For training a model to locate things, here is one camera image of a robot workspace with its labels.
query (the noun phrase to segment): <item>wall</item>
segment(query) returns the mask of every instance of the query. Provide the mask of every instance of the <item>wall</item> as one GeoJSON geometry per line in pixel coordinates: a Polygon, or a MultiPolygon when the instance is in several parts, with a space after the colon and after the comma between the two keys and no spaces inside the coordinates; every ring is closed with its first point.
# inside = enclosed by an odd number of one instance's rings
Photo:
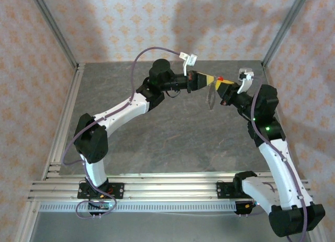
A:
{"type": "Polygon", "coordinates": [[[45,1],[78,61],[107,62],[151,46],[199,60],[260,60],[294,0],[45,1]]]}
{"type": "Polygon", "coordinates": [[[270,63],[281,120],[335,241],[335,0],[307,0],[270,63]]]}
{"type": "Polygon", "coordinates": [[[0,1],[0,241],[13,241],[73,70],[33,0],[0,1]]]}

